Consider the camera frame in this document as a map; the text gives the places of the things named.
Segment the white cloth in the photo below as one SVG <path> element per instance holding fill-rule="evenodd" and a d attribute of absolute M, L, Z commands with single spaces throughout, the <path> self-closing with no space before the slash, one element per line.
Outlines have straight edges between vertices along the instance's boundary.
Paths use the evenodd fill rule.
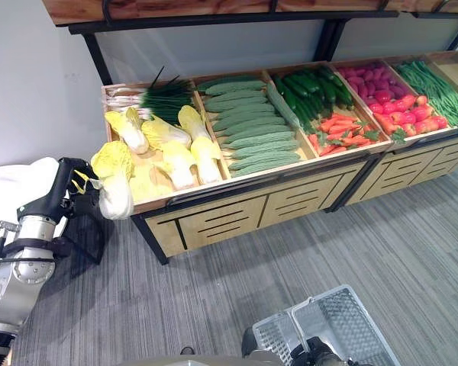
<path fill-rule="evenodd" d="M 18 223 L 17 209 L 33 200 L 43 197 L 53 184 L 58 161 L 43 158 L 30 165 L 0 166 L 0 220 Z M 61 235 L 66 219 L 56 226 L 54 236 Z M 13 240 L 14 234 L 8 236 Z"/>

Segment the white plastic crate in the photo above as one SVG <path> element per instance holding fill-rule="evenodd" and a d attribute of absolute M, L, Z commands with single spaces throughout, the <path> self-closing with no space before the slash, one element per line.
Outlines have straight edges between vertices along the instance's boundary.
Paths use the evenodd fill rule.
<path fill-rule="evenodd" d="M 382 333 L 350 286 L 342 285 L 253 325 L 259 349 L 270 350 L 290 366 L 290 352 L 319 337 L 343 360 L 374 366 L 400 366 Z"/>

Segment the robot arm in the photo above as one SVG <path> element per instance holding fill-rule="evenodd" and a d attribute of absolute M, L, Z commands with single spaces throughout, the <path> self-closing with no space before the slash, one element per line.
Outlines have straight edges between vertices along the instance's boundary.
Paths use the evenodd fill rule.
<path fill-rule="evenodd" d="M 84 181 L 83 187 L 87 184 L 79 173 L 96 178 L 87 162 L 60 159 L 49 193 L 18 208 L 18 225 L 0 221 L 0 364 L 34 308 L 40 289 L 53 274 L 54 257 L 71 250 L 68 241 L 53 238 L 53 234 L 63 216 L 75 214 L 78 182 Z M 64 198 L 66 191 L 69 199 Z M 9 232 L 15 232 L 15 238 L 5 246 Z"/>

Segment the produce stand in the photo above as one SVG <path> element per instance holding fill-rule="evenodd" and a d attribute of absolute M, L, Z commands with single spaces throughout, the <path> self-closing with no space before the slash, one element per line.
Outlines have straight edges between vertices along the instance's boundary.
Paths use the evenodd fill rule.
<path fill-rule="evenodd" d="M 105 98 L 108 91 L 121 86 L 146 87 L 147 84 L 112 85 L 111 76 L 95 38 L 97 32 L 123 31 L 156 27 L 180 27 L 201 24 L 230 24 L 260 21 L 325 20 L 314 61 L 331 61 L 348 20 L 354 18 L 393 18 L 399 11 L 411 12 L 416 18 L 458 19 L 458 2 L 421 0 L 420 2 L 362 1 L 307 2 L 299 0 L 269 0 L 258 2 L 184 2 L 133 0 L 116 2 L 94 0 L 72 6 L 71 0 L 44 0 L 58 27 L 67 26 L 71 34 L 84 36 L 98 74 Z M 458 34 L 448 50 L 458 46 Z M 434 72 L 446 79 L 458 91 L 458 53 L 431 53 L 419 56 Z M 402 80 L 391 68 L 393 58 L 374 59 Z M 357 60 L 348 64 L 360 64 Z M 335 67 L 340 63 L 311 63 L 279 69 L 253 71 L 265 82 L 273 84 L 271 76 L 285 75 L 301 68 L 327 65 L 347 84 Z M 221 75 L 192 79 L 193 85 Z M 334 211 L 345 204 L 416 184 L 452 172 L 458 166 L 458 128 L 447 127 L 405 139 L 405 144 L 392 142 L 373 117 L 371 110 L 352 89 L 355 114 L 379 131 L 379 141 L 359 147 L 319 156 L 306 134 L 295 131 L 299 142 L 300 161 L 232 178 L 228 166 L 231 158 L 223 155 L 218 161 L 222 181 L 200 185 L 192 168 L 195 186 L 176 191 L 170 180 L 152 169 L 150 178 L 168 193 L 149 200 L 135 202 L 132 216 L 137 228 L 162 264 L 168 257 L 196 249 L 241 233 L 309 214 L 316 210 Z M 213 143 L 221 145 L 224 138 L 212 130 L 214 116 L 205 110 L 206 97 L 194 91 L 192 102 L 205 122 Z M 109 141 L 119 136 L 107 124 Z M 162 153 L 149 151 L 134 156 L 134 164 L 158 162 Z"/>
<path fill-rule="evenodd" d="M 259 75 L 268 82 L 271 80 L 270 75 L 275 73 L 321 65 L 322 63 L 309 63 L 244 74 Z M 222 76 L 234 75 L 239 73 L 203 76 L 194 78 L 193 82 L 197 85 Z M 145 86 L 147 84 L 103 87 L 105 111 L 108 111 L 105 99 L 112 89 Z M 212 139 L 217 143 L 223 143 L 224 138 L 217 138 L 211 128 L 212 114 L 205 110 L 197 90 L 194 91 L 192 100 L 205 120 Z M 354 103 L 355 111 L 350 113 L 364 120 L 371 120 L 371 116 L 356 99 Z M 106 127 L 109 141 L 118 140 L 119 137 L 110 125 L 106 124 Z M 392 145 L 383 132 L 380 132 L 379 138 L 380 140 L 371 146 L 318 157 L 303 131 L 297 130 L 300 162 L 232 178 L 227 170 L 231 160 L 223 156 L 219 162 L 222 182 L 182 191 L 174 191 L 171 187 L 173 192 L 170 194 L 136 203 L 132 218 L 157 258 L 165 264 L 167 257 L 187 250 L 316 210 L 335 210 L 336 203 L 341 201 L 345 191 Z M 151 151 L 137 158 L 140 159 L 137 164 L 142 164 L 142 161 L 161 159 L 161 152 Z M 151 179 L 155 184 L 171 185 L 169 179 L 156 169 L 151 169 Z"/>

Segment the white wall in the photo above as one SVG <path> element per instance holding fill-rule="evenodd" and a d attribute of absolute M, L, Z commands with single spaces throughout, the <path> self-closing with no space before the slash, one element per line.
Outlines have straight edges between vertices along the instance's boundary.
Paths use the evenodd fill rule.
<path fill-rule="evenodd" d="M 11 2 L 14 11 L 10 11 Z M 227 24 L 99 34 L 114 82 L 307 62 L 322 21 Z M 443 50 L 458 21 L 358 19 L 335 59 Z M 0 1 L 0 165 L 89 159 L 105 141 L 100 80 L 81 36 L 55 28 L 42 2 Z"/>
<path fill-rule="evenodd" d="M 83 38 L 42 2 L 0 0 L 0 165 L 89 159 L 105 140 L 100 87 Z"/>

